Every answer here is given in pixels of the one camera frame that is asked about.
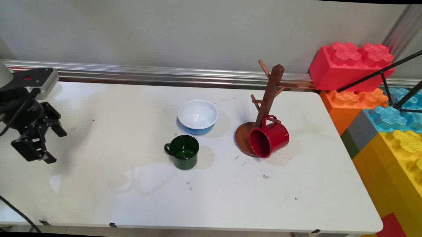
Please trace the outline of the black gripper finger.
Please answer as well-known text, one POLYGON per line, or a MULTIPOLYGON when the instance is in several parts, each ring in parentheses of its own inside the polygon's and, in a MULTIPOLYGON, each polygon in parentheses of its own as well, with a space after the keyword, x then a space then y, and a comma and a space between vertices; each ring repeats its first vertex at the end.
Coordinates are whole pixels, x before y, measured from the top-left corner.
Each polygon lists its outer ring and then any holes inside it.
POLYGON ((48 102, 42 102, 40 105, 42 106, 44 113, 42 122, 47 127, 50 127, 58 137, 66 137, 67 132, 63 129, 60 122, 61 114, 48 102))
POLYGON ((46 125, 29 125, 19 130, 18 139, 11 142, 12 147, 26 161, 44 161, 47 164, 57 162, 57 159, 47 151, 45 134, 46 125))

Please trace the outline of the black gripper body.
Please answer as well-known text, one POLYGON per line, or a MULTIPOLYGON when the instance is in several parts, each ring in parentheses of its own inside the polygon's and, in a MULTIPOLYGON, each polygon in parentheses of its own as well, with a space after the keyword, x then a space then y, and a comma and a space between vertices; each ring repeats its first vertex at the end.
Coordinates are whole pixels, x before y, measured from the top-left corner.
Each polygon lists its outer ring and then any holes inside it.
POLYGON ((43 116, 43 106, 36 100, 40 93, 40 89, 29 92, 26 88, 0 91, 0 115, 4 115, 5 123, 0 135, 4 135, 9 128, 22 131, 43 116))

